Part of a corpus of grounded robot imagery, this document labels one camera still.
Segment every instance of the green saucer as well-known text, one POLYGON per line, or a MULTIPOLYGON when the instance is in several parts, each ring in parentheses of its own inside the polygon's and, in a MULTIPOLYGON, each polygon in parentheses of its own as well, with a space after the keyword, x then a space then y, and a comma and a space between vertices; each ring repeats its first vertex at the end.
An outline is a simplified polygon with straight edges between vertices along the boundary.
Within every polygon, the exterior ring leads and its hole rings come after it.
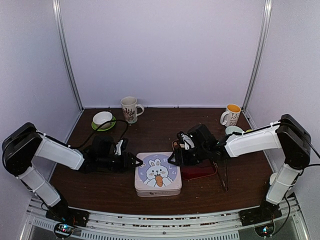
MULTIPOLYGON (((116 125, 116 122, 114 121, 114 122, 111 123, 110 127, 106 128, 106 129, 101 129, 100 128, 97 131, 98 132, 108 131, 108 130, 112 129, 115 125, 116 125)), ((91 123, 91 127, 93 128, 93 130, 96 130, 98 128, 97 125, 94 122, 91 123)))

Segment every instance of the white wall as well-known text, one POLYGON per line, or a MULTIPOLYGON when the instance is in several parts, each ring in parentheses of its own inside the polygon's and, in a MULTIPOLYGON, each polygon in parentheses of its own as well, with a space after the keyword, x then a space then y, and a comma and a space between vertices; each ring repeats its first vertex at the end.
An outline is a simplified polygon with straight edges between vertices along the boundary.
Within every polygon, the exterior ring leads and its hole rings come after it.
POLYGON ((62 0, 85 107, 241 105, 264 0, 62 0))
MULTIPOLYGON (((273 1, 261 68, 249 104, 257 126, 290 113, 311 134, 320 151, 320 1, 273 1)), ((280 150, 269 151, 277 167, 280 150)), ((312 163, 319 159, 312 154, 312 163)), ((307 168, 295 187, 311 234, 319 239, 320 168, 307 168)))
MULTIPOLYGON (((52 1, 0 0, 0 6, 0 142, 25 122, 64 141, 79 113, 52 1)), ((48 177, 53 164, 37 159, 36 166, 48 177)), ((14 240, 31 195, 2 166, 0 183, 0 238, 14 240)))

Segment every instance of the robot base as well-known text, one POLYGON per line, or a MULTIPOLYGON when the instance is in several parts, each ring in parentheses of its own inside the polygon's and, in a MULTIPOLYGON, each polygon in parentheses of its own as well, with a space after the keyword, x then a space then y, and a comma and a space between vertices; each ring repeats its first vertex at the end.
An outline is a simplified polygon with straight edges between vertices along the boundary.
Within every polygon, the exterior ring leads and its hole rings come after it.
POLYGON ((261 206, 242 210, 239 212, 242 226, 256 225, 263 222, 272 221, 272 219, 280 218, 282 213, 279 209, 272 212, 261 206))
MULTIPOLYGON (((79 226, 79 227, 86 227, 87 226, 87 222, 89 219, 89 212, 79 210, 79 209, 73 209, 73 208, 68 208, 68 211, 71 216, 74 216, 74 219, 70 218, 70 219, 66 220, 64 222, 65 224, 67 224, 69 226, 79 226)), ((47 219, 52 219, 57 222, 61 222, 61 219, 56 217, 51 211, 47 211, 45 214, 45 217, 47 219)))

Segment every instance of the small white bowl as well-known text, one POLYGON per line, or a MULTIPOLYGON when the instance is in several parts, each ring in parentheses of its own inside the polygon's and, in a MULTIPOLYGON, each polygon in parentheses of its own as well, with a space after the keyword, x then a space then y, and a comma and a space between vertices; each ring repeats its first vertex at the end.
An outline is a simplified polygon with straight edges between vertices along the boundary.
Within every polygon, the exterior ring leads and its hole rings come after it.
MULTIPOLYGON (((101 124, 112 120, 113 117, 114 116, 112 115, 111 112, 109 112, 109 111, 101 111, 101 112, 98 112, 96 115, 94 115, 93 122, 97 127, 99 127, 101 124)), ((107 129, 110 126, 111 126, 111 122, 106 123, 100 129, 107 129)))
POLYGON ((227 134, 227 135, 232 134, 233 132, 242 133, 243 130, 238 126, 228 126, 225 129, 225 134, 227 134))

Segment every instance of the ceramic cup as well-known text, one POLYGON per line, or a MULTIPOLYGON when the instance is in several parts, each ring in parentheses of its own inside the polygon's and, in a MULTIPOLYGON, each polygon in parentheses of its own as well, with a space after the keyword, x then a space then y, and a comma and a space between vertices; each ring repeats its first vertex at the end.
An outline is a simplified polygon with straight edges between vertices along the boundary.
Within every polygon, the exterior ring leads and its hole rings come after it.
POLYGON ((133 96, 127 96, 121 99, 122 111, 124 119, 129 124, 134 124, 138 121, 138 116, 144 113, 145 108, 138 104, 138 100, 133 96))
POLYGON ((225 112, 222 113, 220 123, 226 127, 237 125, 241 108, 235 104, 228 104, 225 112))
MULTIPOLYGON (((97 127, 99 127, 101 124, 105 123, 106 121, 112 120, 113 117, 114 116, 112 115, 111 112, 109 112, 109 111, 101 111, 101 112, 98 112, 96 115, 94 115, 92 120, 93 120, 94 124, 97 127)), ((111 126, 111 122, 106 123, 100 129, 107 129, 110 126, 111 126)))

